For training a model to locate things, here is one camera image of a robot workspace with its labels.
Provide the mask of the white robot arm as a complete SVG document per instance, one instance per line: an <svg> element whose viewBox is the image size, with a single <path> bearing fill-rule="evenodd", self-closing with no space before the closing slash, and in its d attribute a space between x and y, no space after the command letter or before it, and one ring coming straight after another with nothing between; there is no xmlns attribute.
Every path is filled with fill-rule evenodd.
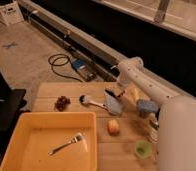
<svg viewBox="0 0 196 171"><path fill-rule="evenodd" d="M196 99L182 95L143 72L140 57L118 63L118 83L135 83L160 107L157 171L196 171Z"/></svg>

